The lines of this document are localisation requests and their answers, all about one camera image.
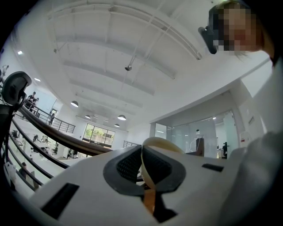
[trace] black mesh grille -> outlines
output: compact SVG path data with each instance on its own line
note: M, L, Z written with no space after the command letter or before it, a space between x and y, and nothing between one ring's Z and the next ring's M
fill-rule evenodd
M141 150L135 151L117 164L117 171L123 178L136 183L141 164Z
M147 150L143 150L142 158L146 171L150 175L154 184L157 184L170 175L172 167L168 162L165 162L163 159L157 157Z

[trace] white ceiling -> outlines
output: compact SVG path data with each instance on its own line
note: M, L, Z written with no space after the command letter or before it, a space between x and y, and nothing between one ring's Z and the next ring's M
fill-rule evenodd
M218 2L42 1L18 24L17 46L29 59L24 64L57 98L67 105L79 102L79 116L124 114L130 127L209 95L265 57L249 59L237 74L225 77L224 62L229 67L238 59L209 55L197 31ZM221 82L206 81L210 71ZM204 83L212 87L201 90ZM193 89L199 93L190 94Z

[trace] chair backrest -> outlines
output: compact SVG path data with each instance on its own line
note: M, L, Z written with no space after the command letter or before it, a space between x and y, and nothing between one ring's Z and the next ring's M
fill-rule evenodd
M25 72L10 74L2 88L2 97L10 105L22 105L26 98L25 89L31 84L31 78Z

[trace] window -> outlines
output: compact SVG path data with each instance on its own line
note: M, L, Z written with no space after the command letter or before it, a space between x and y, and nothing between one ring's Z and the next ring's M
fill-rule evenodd
M88 124L82 140L87 143L95 143L106 148L111 148L114 136L114 131Z

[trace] ceiling light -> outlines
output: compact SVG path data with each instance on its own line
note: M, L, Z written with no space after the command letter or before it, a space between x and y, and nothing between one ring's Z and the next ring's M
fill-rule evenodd
M124 121L124 120L126 120L126 117L125 117L124 115L119 115L119 116L118 116L118 119L120 119L120 120L123 120L123 121Z
M77 101L72 101L71 105L75 106L76 108L79 107L79 103Z

